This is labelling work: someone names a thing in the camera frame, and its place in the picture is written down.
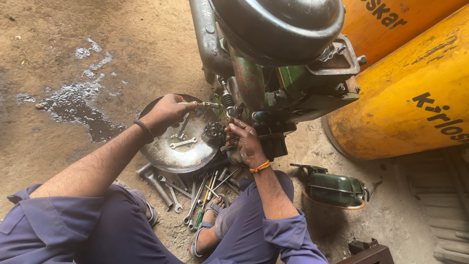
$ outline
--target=wooden plank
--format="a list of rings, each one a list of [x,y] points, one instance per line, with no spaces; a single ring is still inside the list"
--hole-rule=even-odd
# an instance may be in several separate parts
[[[469,264],[469,255],[458,253],[458,252],[452,252],[449,250],[442,249],[441,247],[435,248],[435,251],[433,252],[433,256],[436,259],[440,259],[440,260],[458,261],[461,263]]]
[[[466,214],[461,208],[435,206],[426,206],[425,208],[427,211],[426,215],[428,218],[466,220]]]
[[[469,222],[467,220],[430,218],[428,224],[431,227],[445,228],[457,231],[469,231]]]
[[[438,242],[437,246],[441,247],[444,250],[463,253],[463,254],[469,254],[468,243],[445,240],[445,241]]]
[[[423,205],[461,208],[456,194],[419,194]]]

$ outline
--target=metal rod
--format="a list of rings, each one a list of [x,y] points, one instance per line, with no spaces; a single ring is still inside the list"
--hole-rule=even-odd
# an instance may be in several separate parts
[[[207,185],[205,185],[205,187],[207,187],[207,189],[217,198],[220,199],[220,196],[218,196],[218,194],[216,194],[212,189],[210,189],[210,187],[208,187]]]
[[[231,178],[231,176],[233,176],[240,168],[242,167],[238,167],[234,172],[232,172],[223,181],[221,181],[220,184],[218,184],[215,188],[213,188],[213,190],[216,191],[222,184],[224,184],[229,178]]]

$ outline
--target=foot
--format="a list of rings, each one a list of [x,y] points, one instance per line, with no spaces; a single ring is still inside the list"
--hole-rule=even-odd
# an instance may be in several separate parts
[[[218,204],[221,208],[225,207],[225,203],[221,198],[214,198],[213,201]],[[208,209],[204,213],[202,221],[209,222],[215,225],[217,219],[217,214],[212,210]],[[214,228],[203,228],[200,230],[199,235],[197,236],[197,247],[196,252],[199,255],[207,253],[210,249],[217,246],[220,241],[215,237]]]

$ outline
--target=rusty metal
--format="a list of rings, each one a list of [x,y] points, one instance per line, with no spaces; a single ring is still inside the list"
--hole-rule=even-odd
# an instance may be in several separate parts
[[[186,101],[202,102],[200,99],[187,94],[179,95]],[[148,104],[143,109],[139,118],[148,114],[161,98],[157,98]],[[189,138],[199,138],[204,131],[206,123],[217,121],[218,118],[212,109],[197,108],[190,115],[189,122],[184,131]],[[147,144],[140,149],[145,158],[160,170],[172,173],[186,173],[198,170],[212,160],[220,147],[221,137],[218,137],[209,142],[198,140],[197,143],[171,149],[170,143],[178,143],[180,141],[179,139],[171,139],[171,136],[176,134],[176,132],[176,128],[169,127],[163,135],[155,138],[153,143]]]
[[[348,244],[353,256],[337,264],[394,264],[393,256],[387,246],[381,245],[374,238],[370,243],[352,242]]]

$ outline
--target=tool pile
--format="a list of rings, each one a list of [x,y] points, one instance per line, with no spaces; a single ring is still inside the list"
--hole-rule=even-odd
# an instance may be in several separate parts
[[[173,181],[166,179],[162,175],[159,175],[158,177],[156,177],[155,172],[153,171],[155,167],[153,167],[151,163],[148,163],[141,169],[137,170],[136,173],[141,178],[147,180],[147,182],[155,188],[155,190],[160,195],[161,199],[163,199],[164,203],[166,204],[167,210],[170,210],[172,207],[174,207],[174,211],[176,213],[180,213],[179,209],[181,209],[181,211],[184,211],[184,208],[182,207],[182,205],[177,201],[174,190],[188,197],[191,200],[190,209],[189,209],[189,212],[187,213],[187,216],[182,220],[182,222],[185,225],[187,225],[190,230],[197,230],[204,216],[204,207],[205,207],[206,202],[212,199],[212,195],[219,198],[219,196],[216,193],[216,190],[220,186],[222,186],[223,184],[226,184],[228,187],[233,189],[233,191],[236,192],[238,195],[241,194],[241,192],[235,188],[235,186],[239,188],[239,183],[234,178],[232,178],[232,176],[240,168],[241,167],[237,168],[232,173],[230,173],[227,168],[223,168],[220,174],[219,174],[219,170],[217,169],[215,169],[213,172],[208,172],[208,170],[205,170],[200,175],[193,174],[192,175],[192,194],[189,194],[189,189],[186,187],[186,185],[184,184],[184,182],[182,181],[181,177],[178,174],[176,174],[176,177],[178,181],[180,182],[182,188],[179,188],[178,186],[174,184]],[[203,180],[196,193],[197,181],[201,177],[203,177]],[[208,178],[210,178],[210,181],[207,185],[206,182]],[[164,182],[165,185],[168,187],[171,193],[172,199],[169,197],[168,193],[164,190],[161,184],[162,182]],[[199,197],[202,194],[204,188],[207,189],[205,193],[205,198],[203,200],[200,200]],[[194,224],[193,223],[194,211],[197,205],[202,206],[202,207],[199,211],[197,220]]]

